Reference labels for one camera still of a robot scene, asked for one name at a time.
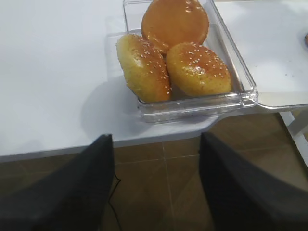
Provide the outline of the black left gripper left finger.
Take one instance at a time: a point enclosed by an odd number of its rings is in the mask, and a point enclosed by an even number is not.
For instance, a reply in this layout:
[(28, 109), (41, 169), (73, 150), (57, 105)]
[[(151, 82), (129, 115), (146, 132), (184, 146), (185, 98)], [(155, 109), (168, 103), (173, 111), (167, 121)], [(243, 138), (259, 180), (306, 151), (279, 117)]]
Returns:
[(2, 198), (0, 229), (97, 231), (113, 177), (113, 139), (101, 135), (57, 171)]

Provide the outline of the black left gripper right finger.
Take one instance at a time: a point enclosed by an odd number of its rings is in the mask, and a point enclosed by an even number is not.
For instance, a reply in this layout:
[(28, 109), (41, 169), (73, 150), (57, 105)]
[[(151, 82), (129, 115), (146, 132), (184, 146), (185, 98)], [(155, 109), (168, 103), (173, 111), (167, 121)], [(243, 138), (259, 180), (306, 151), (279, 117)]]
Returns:
[(214, 134), (200, 139), (199, 175), (217, 231), (306, 231), (308, 193), (242, 158)]

